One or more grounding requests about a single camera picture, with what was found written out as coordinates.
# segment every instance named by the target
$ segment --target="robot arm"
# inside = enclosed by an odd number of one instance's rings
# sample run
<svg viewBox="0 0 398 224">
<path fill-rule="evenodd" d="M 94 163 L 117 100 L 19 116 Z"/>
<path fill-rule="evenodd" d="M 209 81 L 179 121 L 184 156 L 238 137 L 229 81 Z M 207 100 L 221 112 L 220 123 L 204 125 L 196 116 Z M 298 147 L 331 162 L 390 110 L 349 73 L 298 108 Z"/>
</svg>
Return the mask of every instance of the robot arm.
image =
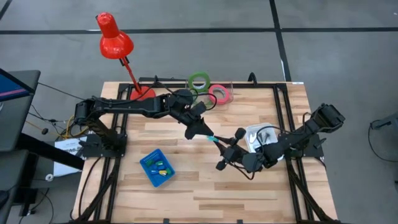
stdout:
<svg viewBox="0 0 398 224">
<path fill-rule="evenodd" d="M 194 96 L 189 90 L 177 90 L 154 98 L 138 100 L 108 100 L 95 98 L 82 101 L 75 108 L 75 123 L 88 126 L 109 147 L 118 145 L 117 133 L 108 129 L 100 116 L 105 113 L 142 114 L 147 118 L 159 119 L 166 115 L 187 126 L 185 137 L 192 139 L 196 134 L 212 136 L 213 132 L 205 124 L 201 114 L 206 111 L 203 102 L 191 107 Z"/>
<path fill-rule="evenodd" d="M 281 133 L 278 142 L 266 144 L 256 149 L 256 152 L 247 152 L 237 145 L 237 141 L 243 138 L 244 129 L 237 130 L 235 138 L 218 139 L 228 147 L 216 143 L 220 149 L 223 160 L 217 165 L 217 169 L 223 170 L 226 164 L 242 164 L 246 172 L 261 171 L 262 167 L 270 168 L 275 165 L 280 156 L 290 156 L 292 148 L 304 150 L 308 140 L 317 133 L 332 133 L 343 125 L 344 116 L 333 105 L 322 104 L 312 113 L 311 118 L 302 127 L 291 133 Z"/>
</svg>

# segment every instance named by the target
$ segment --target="lamp shade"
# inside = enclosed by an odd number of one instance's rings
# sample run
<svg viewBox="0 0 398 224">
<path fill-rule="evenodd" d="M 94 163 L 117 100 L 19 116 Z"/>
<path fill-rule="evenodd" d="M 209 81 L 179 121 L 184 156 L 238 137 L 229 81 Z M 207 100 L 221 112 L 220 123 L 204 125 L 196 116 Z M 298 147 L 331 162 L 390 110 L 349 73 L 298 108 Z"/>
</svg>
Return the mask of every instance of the lamp shade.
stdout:
<svg viewBox="0 0 398 224">
<path fill-rule="evenodd" d="M 132 40 L 127 34 L 119 30 L 114 17 L 110 13 L 102 12 L 96 19 L 103 35 L 99 47 L 104 57 L 120 59 L 132 52 L 134 48 Z"/>
</svg>

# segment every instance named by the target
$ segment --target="computer monitor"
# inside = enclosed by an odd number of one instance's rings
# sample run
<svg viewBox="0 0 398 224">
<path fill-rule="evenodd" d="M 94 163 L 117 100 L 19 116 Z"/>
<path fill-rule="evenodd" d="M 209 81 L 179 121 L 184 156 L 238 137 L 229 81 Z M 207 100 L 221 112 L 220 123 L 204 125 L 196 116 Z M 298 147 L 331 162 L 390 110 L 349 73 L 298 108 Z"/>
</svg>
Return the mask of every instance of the computer monitor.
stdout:
<svg viewBox="0 0 398 224">
<path fill-rule="evenodd" d="M 33 95 L 35 90 L 0 68 L 0 102 Z"/>
</svg>

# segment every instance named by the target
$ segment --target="green tape roll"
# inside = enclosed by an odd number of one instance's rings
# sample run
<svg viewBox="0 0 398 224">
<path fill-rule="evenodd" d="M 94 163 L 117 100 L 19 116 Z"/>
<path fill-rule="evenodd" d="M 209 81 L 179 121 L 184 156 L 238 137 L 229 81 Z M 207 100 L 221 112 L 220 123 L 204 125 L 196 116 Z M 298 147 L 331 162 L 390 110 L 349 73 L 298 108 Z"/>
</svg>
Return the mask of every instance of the green tape roll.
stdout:
<svg viewBox="0 0 398 224">
<path fill-rule="evenodd" d="M 203 85 L 194 85 L 194 79 L 196 78 L 204 78 L 205 79 L 205 84 Z M 189 88 L 193 88 L 196 89 L 196 91 L 198 93 L 203 93 L 203 92 L 207 92 L 210 86 L 210 77 L 209 75 L 207 75 L 206 72 L 196 72 L 193 75 L 191 75 L 188 79 L 188 86 Z"/>
</svg>

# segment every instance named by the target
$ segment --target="red desk lamp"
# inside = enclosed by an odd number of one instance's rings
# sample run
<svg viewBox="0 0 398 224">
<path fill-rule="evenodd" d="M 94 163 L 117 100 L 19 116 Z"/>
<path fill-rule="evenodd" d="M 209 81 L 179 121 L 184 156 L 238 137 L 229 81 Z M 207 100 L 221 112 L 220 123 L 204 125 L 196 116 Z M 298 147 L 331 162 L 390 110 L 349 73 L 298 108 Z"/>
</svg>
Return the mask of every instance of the red desk lamp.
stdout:
<svg viewBox="0 0 398 224">
<path fill-rule="evenodd" d="M 122 66 L 125 66 L 129 72 L 132 82 L 134 82 L 135 90 L 131 93 L 130 100 L 144 100 L 155 97 L 155 91 L 148 90 L 148 86 L 140 86 L 132 74 L 129 66 L 130 61 L 127 59 L 127 55 L 134 48 L 130 37 L 119 30 L 114 17 L 110 13 L 102 12 L 96 16 L 96 19 L 102 32 L 101 41 L 99 42 L 101 54 L 109 59 L 119 59 Z"/>
</svg>

